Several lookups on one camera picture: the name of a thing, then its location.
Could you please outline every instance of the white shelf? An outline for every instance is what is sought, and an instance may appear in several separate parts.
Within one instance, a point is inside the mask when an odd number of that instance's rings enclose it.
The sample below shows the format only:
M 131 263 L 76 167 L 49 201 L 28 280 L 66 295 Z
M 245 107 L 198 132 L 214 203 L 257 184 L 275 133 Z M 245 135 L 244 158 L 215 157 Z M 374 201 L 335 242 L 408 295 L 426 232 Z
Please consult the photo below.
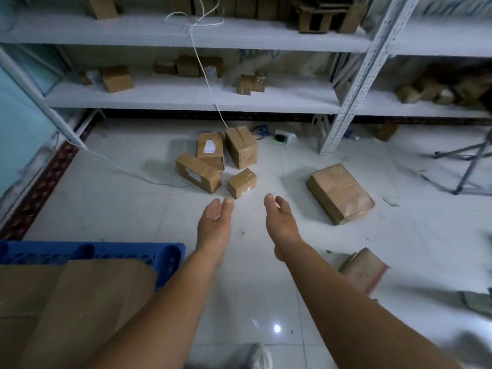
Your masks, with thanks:
M 133 89 L 109 93 L 103 85 L 83 86 L 62 81 L 47 95 L 50 107 L 157 110 L 216 110 L 203 78 L 159 75 L 130 68 Z M 268 74 L 264 93 L 236 93 L 233 86 L 212 85 L 222 111 L 306 112 L 335 114 L 338 99 L 327 78 L 305 79 Z
M 389 53 L 492 57 L 492 19 L 412 17 Z
M 383 117 L 490 117 L 485 110 L 458 105 L 437 105 L 430 101 L 403 104 L 395 94 L 395 79 L 378 78 L 359 104 L 356 115 Z
M 116 19 L 95 20 L 83 14 L 30 11 L 20 13 L 14 28 L 0 31 L 2 43 L 132 45 L 191 47 L 186 17 L 172 16 L 164 23 L 160 13 L 132 13 Z M 204 23 L 219 18 L 203 19 Z M 366 52 L 370 40 L 360 28 L 356 34 L 299 34 L 282 22 L 226 18 L 224 24 L 193 29 L 199 48 L 312 50 Z

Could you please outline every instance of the blue plastic pallet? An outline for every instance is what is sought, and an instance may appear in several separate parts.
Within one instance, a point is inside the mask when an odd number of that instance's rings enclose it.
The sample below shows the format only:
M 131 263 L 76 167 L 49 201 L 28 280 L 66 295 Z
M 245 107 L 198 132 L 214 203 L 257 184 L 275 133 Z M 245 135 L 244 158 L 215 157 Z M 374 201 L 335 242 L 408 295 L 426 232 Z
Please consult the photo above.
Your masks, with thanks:
M 63 265 L 77 259 L 141 260 L 157 271 L 156 291 L 185 260 L 183 243 L 0 241 L 0 264 Z

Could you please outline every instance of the person's left hand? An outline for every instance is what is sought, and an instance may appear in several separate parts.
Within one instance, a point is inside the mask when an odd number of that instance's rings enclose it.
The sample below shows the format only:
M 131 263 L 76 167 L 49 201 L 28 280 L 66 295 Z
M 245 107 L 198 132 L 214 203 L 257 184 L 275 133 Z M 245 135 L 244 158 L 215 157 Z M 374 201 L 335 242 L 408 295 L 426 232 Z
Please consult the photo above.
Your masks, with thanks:
M 214 199 L 203 211 L 198 222 L 198 238 L 196 250 L 203 251 L 219 264 L 222 261 L 224 251 L 231 240 L 231 215 L 234 202 L 231 198 L 225 198 L 220 204 L 220 199 Z

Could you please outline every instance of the white shoe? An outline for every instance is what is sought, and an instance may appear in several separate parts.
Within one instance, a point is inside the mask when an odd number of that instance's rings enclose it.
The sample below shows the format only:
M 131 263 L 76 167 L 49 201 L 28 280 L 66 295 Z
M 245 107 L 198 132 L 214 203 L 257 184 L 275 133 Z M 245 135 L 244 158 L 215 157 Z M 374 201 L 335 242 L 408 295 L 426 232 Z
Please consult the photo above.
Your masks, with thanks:
M 272 354 L 262 344 L 254 344 L 249 350 L 248 369 L 273 369 Z

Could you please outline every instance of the person's left arm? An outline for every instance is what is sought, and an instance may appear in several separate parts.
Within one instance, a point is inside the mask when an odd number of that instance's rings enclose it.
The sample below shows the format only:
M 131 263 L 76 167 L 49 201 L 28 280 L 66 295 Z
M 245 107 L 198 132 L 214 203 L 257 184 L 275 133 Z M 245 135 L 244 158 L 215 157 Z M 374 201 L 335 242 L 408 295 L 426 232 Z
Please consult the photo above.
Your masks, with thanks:
M 232 199 L 217 198 L 198 223 L 196 250 L 155 297 L 116 332 L 85 369 L 182 369 L 213 275 L 231 238 Z

